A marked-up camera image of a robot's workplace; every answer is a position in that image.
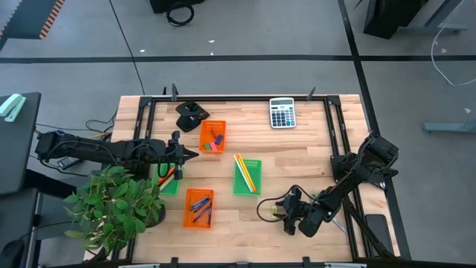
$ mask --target power cord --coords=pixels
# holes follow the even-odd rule
[[[46,163],[43,162],[43,160],[39,160],[39,163],[41,165],[44,165],[45,167],[47,168],[50,168],[50,169],[54,169],[62,174],[68,174],[68,175],[75,175],[75,176],[82,176],[82,177],[87,177],[87,175],[84,175],[84,174],[78,174],[78,173],[72,173],[72,172],[65,172],[65,171],[62,171],[60,170],[58,167],[54,167],[53,165],[47,165]]]
[[[144,85],[142,83],[141,75],[139,74],[139,70],[137,69],[137,64],[135,63],[134,54],[132,53],[129,43],[127,42],[127,38],[126,38],[126,35],[124,34],[124,31],[122,30],[122,26],[120,26],[119,18],[118,18],[118,15],[116,14],[116,9],[114,9],[114,5],[112,4],[112,0],[109,0],[109,3],[111,5],[112,12],[114,13],[114,17],[116,18],[116,21],[118,22],[120,33],[122,34],[122,37],[124,38],[124,42],[127,45],[127,49],[129,49],[129,53],[131,54],[132,63],[134,63],[135,73],[137,74],[137,78],[139,79],[139,83],[141,84],[142,95],[145,95],[146,92],[144,90]]]
[[[265,218],[263,218],[260,214],[260,206],[264,203],[264,202],[268,202],[268,201],[272,201],[272,200],[280,200],[284,197],[286,197],[291,191],[292,189],[296,187],[298,188],[300,191],[302,191],[310,200],[311,200],[311,204],[313,204],[314,202],[317,202],[317,199],[316,198],[313,198],[312,196],[310,196],[302,187],[300,187],[299,185],[293,185],[291,186],[291,188],[282,196],[280,197],[275,197],[275,198],[266,198],[264,200],[262,200],[261,202],[258,203],[258,206],[256,207],[256,214],[258,215],[258,217],[264,221],[264,222],[267,222],[267,223],[277,223],[283,219],[285,219],[286,217],[282,217],[280,219],[276,219],[276,220],[267,220]]]
[[[458,8],[460,8],[460,6],[461,6],[462,3],[463,3],[463,1],[453,10],[453,13],[452,13],[452,14],[454,14],[454,13],[456,12],[456,10],[457,10]],[[433,63],[433,66],[434,66],[434,68],[438,71],[438,73],[439,73],[443,78],[445,78],[446,82],[448,82],[450,85],[455,86],[455,87],[456,87],[456,86],[469,85],[470,83],[475,82],[476,79],[473,79],[473,80],[468,81],[468,82],[465,82],[465,83],[456,83],[456,84],[455,84],[455,83],[451,82],[451,81],[446,77],[445,74],[443,74],[443,72],[438,68],[437,64],[436,64],[435,61],[434,61],[434,45],[435,45],[435,43],[437,42],[437,39],[438,39],[438,37],[440,36],[440,34],[445,30],[445,28],[446,28],[445,26],[443,26],[443,27],[441,28],[441,30],[438,32],[438,34],[434,37],[433,43],[431,43],[431,61],[432,61],[432,63]]]
[[[102,131],[99,131],[99,130],[92,130],[92,129],[70,129],[70,128],[65,128],[65,127],[55,127],[55,126],[51,126],[51,125],[47,125],[47,124],[36,124],[37,126],[41,126],[41,127],[49,127],[49,128],[53,128],[53,129],[56,129],[56,130],[70,130],[70,131],[95,131],[97,133],[101,133]]]
[[[33,232],[36,232],[36,231],[38,231],[38,230],[40,230],[40,229],[43,229],[43,228],[46,228],[46,227],[50,227],[50,226],[57,226],[57,225],[60,225],[60,224],[65,224],[65,223],[71,223],[71,221],[69,220],[69,221],[67,221],[67,222],[52,223],[52,224],[47,224],[47,225],[44,225],[44,226],[40,226],[40,227],[38,227],[38,228],[36,228],[36,229],[34,229],[34,230],[31,230],[31,231],[29,231],[28,233],[22,235],[22,236],[21,236],[19,239],[17,239],[17,240],[20,240],[20,239],[24,238],[25,236],[27,236],[27,235],[29,235],[29,234],[31,234],[31,233],[33,233]]]
[[[71,143],[89,145],[89,146],[93,146],[93,147],[99,147],[99,148],[105,150],[109,154],[109,156],[111,156],[111,159],[112,159],[112,161],[114,162],[115,165],[117,165],[117,166],[119,165],[117,159],[114,157],[114,155],[111,153],[111,151],[108,148],[104,147],[101,144],[89,144],[89,143],[85,143],[85,142],[81,142],[81,141],[63,141],[63,142],[60,142],[59,144],[56,144],[53,147],[53,149],[51,149],[51,151],[49,153],[46,154],[45,158],[47,159],[50,156],[50,154],[52,152],[54,152],[59,146],[64,145],[64,144],[71,144]]]
[[[116,109],[116,111],[114,112],[114,115],[112,115],[111,118],[108,121],[101,121],[101,120],[97,120],[97,119],[89,119],[85,123],[85,126],[88,130],[99,132],[99,133],[106,133],[108,130],[110,130],[115,125],[115,117],[116,117],[117,114],[118,114],[118,110]],[[109,124],[111,122],[112,122],[112,126],[107,127],[104,131],[99,131],[99,130],[96,130],[96,129],[89,126],[90,123]]]

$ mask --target pencil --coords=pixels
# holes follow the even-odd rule
[[[245,175],[245,172],[243,172],[243,169],[241,168],[241,164],[239,163],[237,156],[233,156],[233,157],[235,158],[235,162],[236,162],[237,165],[238,165],[239,171],[241,172],[241,175],[243,176],[243,179],[245,180],[246,185],[247,185],[248,188],[250,189],[250,192],[253,193],[253,188],[251,187],[251,185],[250,185],[250,183],[249,183],[249,181],[248,181],[248,178],[247,178],[246,175]]]
[[[241,155],[238,155],[238,160],[241,162],[243,171],[245,171],[245,175],[248,178],[248,181],[250,182],[251,188],[253,189],[253,193],[256,194],[258,191],[256,190],[256,187],[254,187],[253,179],[251,179],[250,173],[248,172],[248,168],[246,168],[245,165],[245,160],[243,160],[243,157]]]

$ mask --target calculator display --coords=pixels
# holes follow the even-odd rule
[[[292,100],[273,100],[271,101],[271,105],[286,105],[292,104]]]

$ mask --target pink eraser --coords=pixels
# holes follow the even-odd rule
[[[216,149],[216,145],[213,142],[210,143],[210,147],[211,147],[211,150],[218,150]]]

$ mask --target wooden table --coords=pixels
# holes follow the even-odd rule
[[[112,141],[131,139],[134,133],[138,104],[141,96],[123,96]],[[345,124],[351,149],[368,135],[367,124],[358,95],[341,95]],[[133,263],[169,263],[178,257],[180,263],[224,262],[301,262],[309,256],[313,262],[350,261],[347,235],[334,223],[323,223],[318,233],[308,238],[296,230],[295,236],[283,231],[283,223],[266,223],[256,214],[257,203],[269,197],[283,195],[293,184],[302,186],[310,194],[317,194],[334,185],[329,157],[332,154],[324,105],[320,102],[297,101],[295,110],[297,127],[273,130],[269,126],[266,101],[214,101],[199,102],[210,113],[210,120],[227,121],[226,149],[223,154],[201,153],[184,165],[184,178],[178,194],[161,196],[167,201],[165,221],[135,241]],[[179,103],[156,104],[152,138],[167,141],[177,130]],[[148,112],[143,122],[147,122]],[[335,110],[334,124],[338,126]],[[142,124],[141,137],[146,124]],[[181,133],[180,143],[189,150],[199,152],[199,127]],[[342,141],[338,135],[340,152]],[[245,159],[263,162],[263,190],[261,197],[243,197],[232,194],[234,175],[233,155],[241,153]],[[184,229],[184,196],[187,188],[215,190],[213,226],[210,230]],[[389,223],[393,250],[399,249],[384,192],[374,185],[360,186],[365,214],[383,214]],[[272,202],[261,208],[264,217],[271,216]],[[342,225],[340,211],[336,220]],[[358,251],[364,256],[360,231],[354,222]]]

